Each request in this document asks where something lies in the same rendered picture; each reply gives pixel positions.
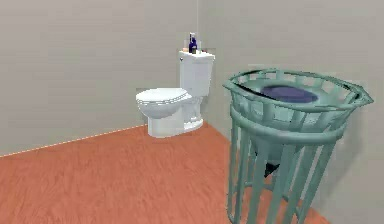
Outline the teal slatted stand sink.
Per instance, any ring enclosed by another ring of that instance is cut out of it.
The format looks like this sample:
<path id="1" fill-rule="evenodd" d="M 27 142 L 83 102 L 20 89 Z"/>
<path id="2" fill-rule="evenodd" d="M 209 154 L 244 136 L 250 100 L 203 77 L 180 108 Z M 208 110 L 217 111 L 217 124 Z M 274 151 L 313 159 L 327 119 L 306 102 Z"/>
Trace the teal slatted stand sink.
<path id="1" fill-rule="evenodd" d="M 223 86 L 231 94 L 230 224 L 307 224 L 348 118 L 371 96 L 332 76 L 276 68 L 238 73 Z"/>

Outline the white toilet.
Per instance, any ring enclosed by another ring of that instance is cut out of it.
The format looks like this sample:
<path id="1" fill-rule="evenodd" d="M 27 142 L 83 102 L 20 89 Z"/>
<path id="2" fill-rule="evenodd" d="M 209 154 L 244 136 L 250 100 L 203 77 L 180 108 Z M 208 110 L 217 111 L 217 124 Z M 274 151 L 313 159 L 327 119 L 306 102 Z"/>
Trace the white toilet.
<path id="1" fill-rule="evenodd" d="M 178 56 L 178 87 L 151 88 L 136 95 L 139 111 L 147 118 L 148 134 L 155 138 L 191 132 L 204 122 L 201 104 L 209 95 L 215 55 L 179 51 Z"/>

